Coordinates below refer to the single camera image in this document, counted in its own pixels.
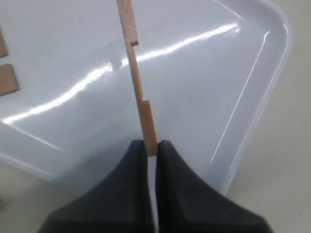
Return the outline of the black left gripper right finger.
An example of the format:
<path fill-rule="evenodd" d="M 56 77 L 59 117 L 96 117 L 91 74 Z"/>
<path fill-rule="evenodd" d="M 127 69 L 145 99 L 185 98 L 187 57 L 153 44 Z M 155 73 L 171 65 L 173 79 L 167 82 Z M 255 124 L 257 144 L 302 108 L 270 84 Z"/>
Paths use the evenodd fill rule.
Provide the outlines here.
<path fill-rule="evenodd" d="M 158 144 L 155 172 L 159 232 L 268 233 L 261 216 L 237 205 L 206 184 L 171 141 Z"/>

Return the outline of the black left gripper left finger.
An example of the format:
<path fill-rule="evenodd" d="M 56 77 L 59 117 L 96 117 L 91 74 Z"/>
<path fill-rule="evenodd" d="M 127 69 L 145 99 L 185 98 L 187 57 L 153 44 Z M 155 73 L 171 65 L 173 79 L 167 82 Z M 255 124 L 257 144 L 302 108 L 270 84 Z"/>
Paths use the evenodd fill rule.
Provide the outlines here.
<path fill-rule="evenodd" d="M 115 169 L 96 187 L 51 212 L 45 233 L 152 233 L 148 159 L 142 140 L 133 140 Z"/>

